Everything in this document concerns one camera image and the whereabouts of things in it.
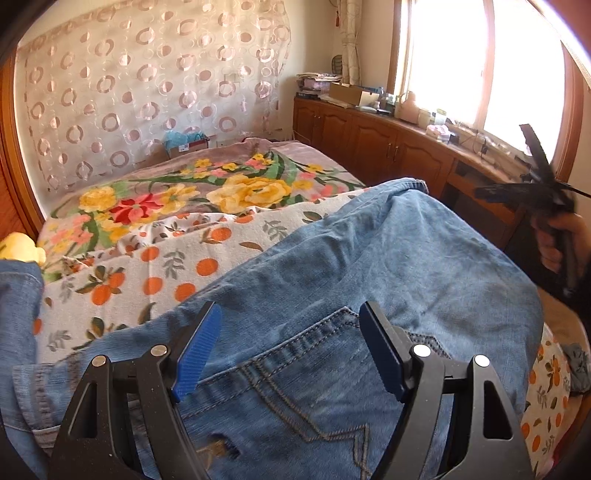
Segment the person's right hand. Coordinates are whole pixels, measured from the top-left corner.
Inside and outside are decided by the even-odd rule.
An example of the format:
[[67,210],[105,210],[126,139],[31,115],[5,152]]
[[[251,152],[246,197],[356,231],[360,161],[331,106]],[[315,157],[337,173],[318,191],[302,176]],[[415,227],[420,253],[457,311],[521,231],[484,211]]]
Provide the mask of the person's right hand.
[[577,275],[581,279],[590,261],[590,230],[584,219],[576,213],[560,213],[552,218],[535,215],[531,225],[535,232],[542,264],[558,273],[564,263],[564,247],[561,237],[571,236],[576,257]]

